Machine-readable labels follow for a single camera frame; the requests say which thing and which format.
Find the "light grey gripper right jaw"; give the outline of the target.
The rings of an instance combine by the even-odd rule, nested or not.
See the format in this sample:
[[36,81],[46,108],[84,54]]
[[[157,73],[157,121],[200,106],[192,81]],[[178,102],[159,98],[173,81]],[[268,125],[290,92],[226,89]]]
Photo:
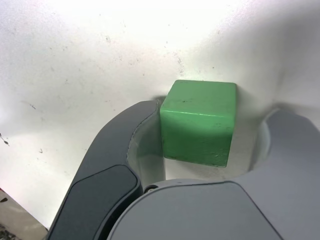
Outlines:
[[110,240],[317,240],[320,132],[278,110],[262,122],[258,167],[222,182],[167,185],[140,197]]

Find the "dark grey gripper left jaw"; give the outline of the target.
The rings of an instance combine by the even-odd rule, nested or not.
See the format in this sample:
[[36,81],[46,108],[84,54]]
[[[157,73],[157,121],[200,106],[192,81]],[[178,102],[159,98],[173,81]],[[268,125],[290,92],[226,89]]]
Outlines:
[[47,234],[49,240],[105,240],[147,186],[165,180],[160,102],[119,113],[88,148]]

